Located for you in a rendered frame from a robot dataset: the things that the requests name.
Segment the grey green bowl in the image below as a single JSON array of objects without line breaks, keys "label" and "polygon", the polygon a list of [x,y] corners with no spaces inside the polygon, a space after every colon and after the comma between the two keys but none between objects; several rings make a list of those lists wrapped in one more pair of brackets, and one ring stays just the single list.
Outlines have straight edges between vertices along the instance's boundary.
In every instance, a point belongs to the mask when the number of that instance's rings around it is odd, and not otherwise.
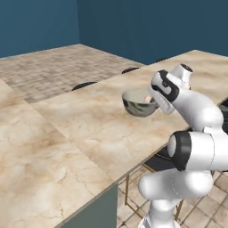
[{"label": "grey green bowl", "polygon": [[140,118],[145,118],[151,115],[159,106],[152,97],[150,103],[144,103],[143,100],[147,94],[150,94],[147,89],[133,89],[122,93],[122,101],[126,111]]}]

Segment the black stool with gold legs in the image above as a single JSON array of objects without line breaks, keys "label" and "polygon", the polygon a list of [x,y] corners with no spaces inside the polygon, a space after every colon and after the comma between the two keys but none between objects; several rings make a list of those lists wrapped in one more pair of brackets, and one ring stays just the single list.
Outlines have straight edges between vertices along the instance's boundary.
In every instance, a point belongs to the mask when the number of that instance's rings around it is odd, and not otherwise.
[{"label": "black stool with gold legs", "polygon": [[[163,171],[167,169],[174,168],[175,165],[172,162],[172,159],[168,156],[167,147],[163,147],[159,152],[157,152],[150,159],[145,161],[142,166],[148,171],[154,173],[158,171]],[[129,176],[126,177],[126,191],[125,191],[125,205],[129,206],[139,217],[142,217],[134,208],[127,202],[128,197],[128,185],[129,185]]]}]

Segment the teal counter base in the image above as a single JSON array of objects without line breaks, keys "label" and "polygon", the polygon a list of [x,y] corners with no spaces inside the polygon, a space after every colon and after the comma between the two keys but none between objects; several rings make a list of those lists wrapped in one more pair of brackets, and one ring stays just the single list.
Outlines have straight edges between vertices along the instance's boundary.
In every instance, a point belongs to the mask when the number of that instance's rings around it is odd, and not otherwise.
[{"label": "teal counter base", "polygon": [[118,186],[71,218],[61,228],[117,228]]}]

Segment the black round stool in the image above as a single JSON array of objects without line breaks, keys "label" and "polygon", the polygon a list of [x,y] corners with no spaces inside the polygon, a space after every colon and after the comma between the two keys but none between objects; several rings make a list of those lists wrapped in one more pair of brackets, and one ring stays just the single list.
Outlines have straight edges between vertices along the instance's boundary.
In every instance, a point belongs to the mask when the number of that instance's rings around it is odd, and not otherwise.
[{"label": "black round stool", "polygon": [[93,81],[93,82],[85,82],[85,83],[78,84],[78,85],[73,87],[72,91],[86,87],[86,86],[90,86],[90,85],[95,84],[95,83],[97,83],[97,82]]},{"label": "black round stool", "polygon": [[124,69],[121,74],[126,74],[128,72],[131,72],[131,71],[134,71],[134,70],[137,70],[137,69],[139,69],[139,68],[128,68],[128,69]]}]

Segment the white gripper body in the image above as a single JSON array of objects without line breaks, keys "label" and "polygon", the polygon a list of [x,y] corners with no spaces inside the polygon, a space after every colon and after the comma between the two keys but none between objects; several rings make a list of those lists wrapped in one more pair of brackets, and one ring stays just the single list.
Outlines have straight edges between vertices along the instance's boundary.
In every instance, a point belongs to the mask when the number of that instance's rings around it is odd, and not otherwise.
[{"label": "white gripper body", "polygon": [[175,108],[172,106],[172,104],[160,92],[157,92],[151,88],[150,93],[165,114],[169,115],[175,111]]}]

